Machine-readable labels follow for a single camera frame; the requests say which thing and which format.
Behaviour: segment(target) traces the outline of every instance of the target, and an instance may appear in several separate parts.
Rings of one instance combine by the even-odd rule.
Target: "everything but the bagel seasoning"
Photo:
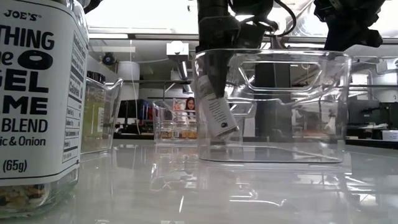
[[[77,183],[88,31],[76,0],[0,6],[0,218],[8,218],[48,210]]]

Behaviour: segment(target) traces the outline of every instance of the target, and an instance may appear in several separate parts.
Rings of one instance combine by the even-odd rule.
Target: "glass container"
[[[341,162],[350,66],[351,58],[338,52],[223,49],[197,54],[200,159]]]
[[[156,144],[193,145],[195,138],[190,138],[190,123],[196,123],[190,110],[173,110],[164,101],[153,102],[154,139]]]
[[[105,86],[87,78],[81,153],[111,149],[123,80]]]
[[[30,106],[29,113],[15,108],[11,115],[1,113],[0,119],[12,116],[20,122],[32,120],[46,124],[37,131],[32,122],[24,135],[13,133],[19,139],[30,137],[30,143],[20,142],[13,148],[1,146],[0,163],[2,167],[6,165],[7,172],[0,174],[0,218],[23,217],[51,209],[78,181],[82,115],[79,111],[84,101],[88,29],[83,7],[76,0],[3,0],[1,8],[13,11],[0,15],[2,24],[10,26],[0,35],[1,53],[10,51],[14,55],[8,57],[7,63],[0,64],[0,86],[4,86],[1,80],[5,78],[1,71],[9,68],[27,71],[26,78],[19,78],[17,82],[30,80],[30,87],[20,85],[22,89],[18,94],[31,99],[32,104],[34,98],[41,101],[36,101],[36,108]],[[9,39],[14,39],[11,42],[16,44],[10,45]],[[35,62],[29,63],[29,58],[21,60],[26,55],[36,56]],[[0,91],[1,100],[3,95],[18,96],[7,89]],[[0,133],[2,138],[8,134],[5,130]]]
[[[189,121],[187,127],[187,138],[189,139],[196,139],[197,138],[197,122],[196,121]]]

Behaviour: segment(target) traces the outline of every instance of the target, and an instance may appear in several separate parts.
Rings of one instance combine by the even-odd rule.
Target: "wall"
[[[193,96],[193,94],[184,94],[182,93],[182,88],[172,88],[166,92],[165,97],[171,98],[188,98]],[[162,100],[163,98],[163,89],[155,89],[155,88],[141,88],[139,89],[139,98],[143,100],[148,100],[148,97],[159,97],[158,100]],[[173,100],[165,100],[170,106],[173,105]]]
[[[387,73],[384,75],[376,75],[372,77],[373,85],[397,85],[397,74]],[[373,88],[373,96],[375,100],[380,102],[391,103],[398,102],[397,88]]]
[[[188,0],[107,0],[88,13],[86,18],[90,27],[197,34],[197,7],[193,5],[189,12],[188,4]]]
[[[344,53],[351,56],[372,56],[372,57],[398,57],[398,46],[382,45],[378,48],[354,45],[345,50]]]
[[[139,84],[135,83],[134,87],[131,83],[123,84],[121,100],[135,100],[136,98],[141,99],[139,96]]]
[[[115,82],[118,79],[118,75],[109,70],[103,64],[99,63],[92,56],[88,56],[87,59],[87,70],[92,72],[98,72],[106,77],[106,82]]]

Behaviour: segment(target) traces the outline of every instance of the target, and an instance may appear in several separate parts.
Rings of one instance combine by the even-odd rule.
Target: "glass jar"
[[[1,8],[0,218],[23,217],[51,209],[77,183],[88,29],[77,0]]]
[[[185,131],[186,131],[185,121],[175,121],[173,138],[179,140],[185,139],[185,136],[183,135]]]
[[[188,138],[189,139],[196,139],[198,134],[197,134],[197,123],[196,121],[190,121],[188,124]]]
[[[160,128],[160,138],[171,139],[173,137],[173,123],[171,121],[163,121]]]

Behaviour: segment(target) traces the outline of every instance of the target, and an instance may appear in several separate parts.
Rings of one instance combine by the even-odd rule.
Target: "nutrition facts label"
[[[62,162],[67,162],[74,159],[78,155],[78,148],[80,147],[80,127],[81,117],[83,116],[82,101],[83,101],[83,85],[84,85],[84,71],[86,67],[85,55],[86,49],[83,43],[73,36],[72,48],[72,64],[70,67],[69,92],[68,92],[68,106],[67,117],[65,120],[65,140],[63,143],[63,157]]]

